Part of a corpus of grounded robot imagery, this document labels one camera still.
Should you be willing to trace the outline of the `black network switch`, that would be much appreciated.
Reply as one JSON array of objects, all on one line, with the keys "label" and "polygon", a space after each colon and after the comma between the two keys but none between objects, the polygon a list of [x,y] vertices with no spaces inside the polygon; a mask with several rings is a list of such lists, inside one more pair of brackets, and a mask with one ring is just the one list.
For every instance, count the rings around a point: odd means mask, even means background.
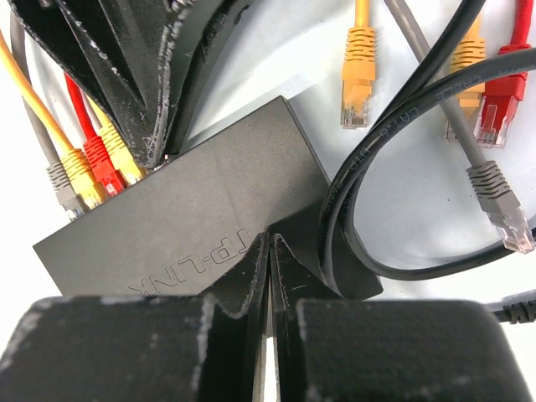
[{"label": "black network switch", "polygon": [[277,97],[34,250],[66,296],[193,295],[266,231],[318,274],[327,187],[289,102]]}]

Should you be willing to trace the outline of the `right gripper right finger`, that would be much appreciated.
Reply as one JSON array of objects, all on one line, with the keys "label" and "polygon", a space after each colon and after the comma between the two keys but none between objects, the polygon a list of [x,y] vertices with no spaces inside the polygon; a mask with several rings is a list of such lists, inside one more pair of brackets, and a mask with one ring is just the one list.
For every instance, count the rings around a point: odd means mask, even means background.
[{"label": "right gripper right finger", "polygon": [[472,301],[343,299],[271,241],[282,401],[525,401],[495,315]]}]

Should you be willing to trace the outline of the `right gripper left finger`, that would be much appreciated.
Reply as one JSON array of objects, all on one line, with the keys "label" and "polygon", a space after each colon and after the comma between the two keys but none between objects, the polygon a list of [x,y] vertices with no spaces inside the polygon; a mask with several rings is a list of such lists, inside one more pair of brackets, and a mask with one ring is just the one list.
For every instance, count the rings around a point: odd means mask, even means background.
[{"label": "right gripper left finger", "polygon": [[35,302],[1,357],[4,401],[259,401],[269,237],[195,296]]}]

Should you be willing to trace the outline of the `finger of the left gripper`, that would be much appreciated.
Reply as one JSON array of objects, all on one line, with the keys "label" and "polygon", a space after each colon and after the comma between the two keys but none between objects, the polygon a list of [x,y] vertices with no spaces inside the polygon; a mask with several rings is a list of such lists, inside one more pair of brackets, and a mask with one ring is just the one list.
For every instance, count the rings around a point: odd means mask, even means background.
[{"label": "finger of the left gripper", "polygon": [[253,1],[197,1],[183,20],[173,52],[165,153],[177,154],[220,55]]},{"label": "finger of the left gripper", "polygon": [[12,1],[31,38],[109,116],[138,164],[163,159],[176,12],[164,1]]}]

